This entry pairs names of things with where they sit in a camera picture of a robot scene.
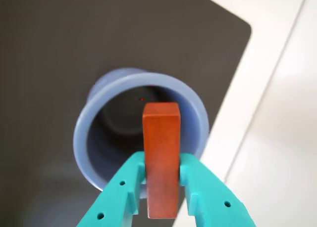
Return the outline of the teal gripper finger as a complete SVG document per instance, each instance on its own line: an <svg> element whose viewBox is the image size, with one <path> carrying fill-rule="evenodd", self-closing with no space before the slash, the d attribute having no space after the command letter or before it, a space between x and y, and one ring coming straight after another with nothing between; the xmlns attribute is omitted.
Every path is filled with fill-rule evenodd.
<svg viewBox="0 0 317 227"><path fill-rule="evenodd" d="M145 180L145 155L136 152L112 177L78 223L79 227L130 227L139 213L141 183Z"/></svg>
<svg viewBox="0 0 317 227"><path fill-rule="evenodd" d="M180 154L179 183L198 227L254 227L245 205L199 159Z"/></svg>

